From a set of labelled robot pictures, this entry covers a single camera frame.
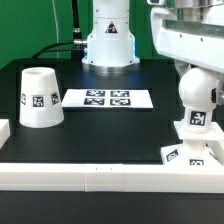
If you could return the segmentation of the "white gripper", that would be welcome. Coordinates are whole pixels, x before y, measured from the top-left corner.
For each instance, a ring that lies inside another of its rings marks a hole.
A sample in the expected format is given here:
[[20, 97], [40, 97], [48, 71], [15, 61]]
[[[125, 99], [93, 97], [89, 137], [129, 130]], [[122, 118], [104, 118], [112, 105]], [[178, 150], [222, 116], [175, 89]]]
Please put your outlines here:
[[[190, 64], [224, 73], [224, 4], [206, 7], [201, 22], [180, 21], [175, 9], [154, 6], [150, 20], [157, 52], [175, 59], [180, 78]], [[217, 76], [212, 102], [224, 104], [224, 74]]]

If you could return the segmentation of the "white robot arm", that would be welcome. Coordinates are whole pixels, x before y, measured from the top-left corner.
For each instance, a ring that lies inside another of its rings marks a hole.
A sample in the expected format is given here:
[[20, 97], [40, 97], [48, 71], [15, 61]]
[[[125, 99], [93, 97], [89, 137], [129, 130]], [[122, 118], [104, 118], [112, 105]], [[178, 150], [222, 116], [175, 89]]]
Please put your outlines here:
[[[93, 29], [87, 37], [88, 69], [119, 71], [139, 62], [129, 30], [130, 0], [92, 0]], [[184, 75], [192, 65], [215, 71], [216, 102], [224, 104], [224, 0], [146, 0], [158, 54], [175, 60]]]

